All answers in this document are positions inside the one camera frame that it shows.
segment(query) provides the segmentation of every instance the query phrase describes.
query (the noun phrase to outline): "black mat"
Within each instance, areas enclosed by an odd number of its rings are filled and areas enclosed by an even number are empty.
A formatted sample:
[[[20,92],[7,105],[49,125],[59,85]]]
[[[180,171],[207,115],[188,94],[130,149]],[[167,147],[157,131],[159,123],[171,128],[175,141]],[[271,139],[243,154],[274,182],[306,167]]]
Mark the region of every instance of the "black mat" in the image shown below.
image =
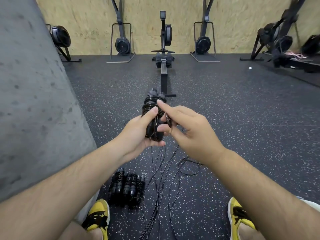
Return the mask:
[[[169,98],[168,103],[205,115],[227,148],[293,194],[319,204],[320,88],[258,63],[240,62],[239,57],[224,54],[217,56],[220,63],[198,63],[189,54],[175,55],[168,72],[169,92],[177,97]],[[81,58],[81,64],[65,64],[65,68],[94,139],[101,146],[122,130],[126,120],[141,114],[147,90],[160,86],[160,70],[155,69],[152,55],[136,55],[128,64],[106,64],[104,56]],[[165,162],[177,147],[170,138],[166,142]],[[124,165],[125,169],[148,180],[152,175],[150,152],[146,150]],[[160,206],[162,239],[174,239],[168,219],[168,188],[184,156],[179,150],[165,185]],[[197,167],[189,165],[186,169]],[[108,185],[102,187],[100,197],[105,198],[107,190]],[[146,193],[147,218],[154,194],[152,185]],[[226,216],[229,198],[230,193],[205,167],[193,177],[183,177],[173,210],[178,239],[230,239]],[[130,211],[111,207],[110,240],[137,239],[143,229],[141,208]],[[150,239],[157,237],[158,219]]]

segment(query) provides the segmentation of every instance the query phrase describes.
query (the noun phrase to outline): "hand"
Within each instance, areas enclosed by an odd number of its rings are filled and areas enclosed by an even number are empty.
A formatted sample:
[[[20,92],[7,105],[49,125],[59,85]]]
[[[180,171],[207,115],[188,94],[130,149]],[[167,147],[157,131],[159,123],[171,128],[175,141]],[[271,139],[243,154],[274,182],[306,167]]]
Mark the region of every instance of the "hand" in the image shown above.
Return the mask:
[[[160,100],[157,104],[174,121],[171,128],[162,124],[157,130],[172,135],[189,157],[207,164],[209,160],[219,159],[227,150],[203,115],[183,106],[170,107]],[[177,123],[185,128],[185,133],[176,127]]]
[[[158,114],[158,107],[153,107],[143,117],[141,115],[130,120],[122,132],[114,139],[122,147],[123,159],[128,162],[138,157],[144,149],[151,146],[162,147],[164,141],[153,141],[146,138],[147,126]]]

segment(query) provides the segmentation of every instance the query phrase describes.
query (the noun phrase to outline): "shoelace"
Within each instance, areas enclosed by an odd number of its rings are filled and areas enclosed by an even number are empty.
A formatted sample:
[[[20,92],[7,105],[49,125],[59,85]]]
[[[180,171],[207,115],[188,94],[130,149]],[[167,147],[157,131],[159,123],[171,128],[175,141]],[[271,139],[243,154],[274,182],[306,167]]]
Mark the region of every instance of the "shoelace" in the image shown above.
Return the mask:
[[[97,211],[87,216],[85,221],[82,223],[82,227],[87,230],[89,226],[92,226],[93,224],[98,225],[98,227],[102,227],[104,230],[106,230],[108,217],[104,215],[104,211]]]
[[[238,221],[241,219],[247,219],[254,224],[252,219],[248,216],[247,212],[240,206],[233,207],[233,215],[235,216],[235,224],[237,224]]]

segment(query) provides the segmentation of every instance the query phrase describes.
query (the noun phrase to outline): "concrete wall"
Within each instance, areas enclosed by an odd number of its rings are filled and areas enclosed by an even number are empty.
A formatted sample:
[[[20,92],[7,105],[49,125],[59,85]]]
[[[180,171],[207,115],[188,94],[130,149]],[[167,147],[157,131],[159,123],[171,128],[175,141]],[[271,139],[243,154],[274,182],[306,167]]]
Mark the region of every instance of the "concrete wall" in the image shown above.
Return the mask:
[[[215,25],[218,53],[250,53],[259,28],[281,18],[291,0],[214,0],[210,20]],[[71,36],[73,55],[110,53],[111,25],[116,14],[111,0],[37,0],[46,22],[66,27]],[[176,53],[194,51],[193,23],[201,21],[202,0],[123,0],[124,21],[132,23],[133,50],[150,54],[161,47],[159,11],[167,11],[167,23],[172,24],[169,50]],[[320,33],[320,0],[306,0],[300,10],[298,29],[301,41]],[[114,38],[119,36],[115,29]],[[290,34],[296,42],[295,33]],[[196,36],[200,33],[197,26]],[[212,28],[207,36],[212,41]]]
[[[0,201],[96,149],[35,0],[0,5]]]

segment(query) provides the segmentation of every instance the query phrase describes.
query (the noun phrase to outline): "speckled black floor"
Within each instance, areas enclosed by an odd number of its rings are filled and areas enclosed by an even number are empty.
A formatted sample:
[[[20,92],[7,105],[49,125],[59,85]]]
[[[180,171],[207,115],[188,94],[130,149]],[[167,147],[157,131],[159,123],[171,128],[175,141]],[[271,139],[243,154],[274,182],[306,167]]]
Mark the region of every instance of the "speckled black floor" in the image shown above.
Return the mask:
[[[65,64],[98,146],[114,138],[126,120],[141,114],[147,90],[159,88],[160,71],[151,57],[136,55],[128,64],[106,64],[104,56],[82,56],[82,64]],[[169,77],[177,97],[169,98],[168,103],[205,115],[227,148],[293,194],[319,204],[320,88],[276,74],[258,63],[240,62],[238,54],[219,55],[221,63],[197,63],[190,55],[175,57]],[[165,163],[177,147],[171,138],[166,142]],[[159,210],[161,239],[174,239],[167,210],[168,189],[184,156],[179,150],[165,184]],[[151,150],[124,167],[150,179]],[[187,165],[186,170],[197,167]],[[105,198],[107,191],[108,185],[103,186],[100,197]],[[229,198],[230,193],[203,166],[199,174],[182,177],[181,194],[172,213],[178,238],[230,239],[225,209]],[[154,199],[152,184],[146,193],[147,218]],[[138,239],[143,229],[141,208],[111,207],[110,240]],[[158,220],[150,239],[157,237]]]

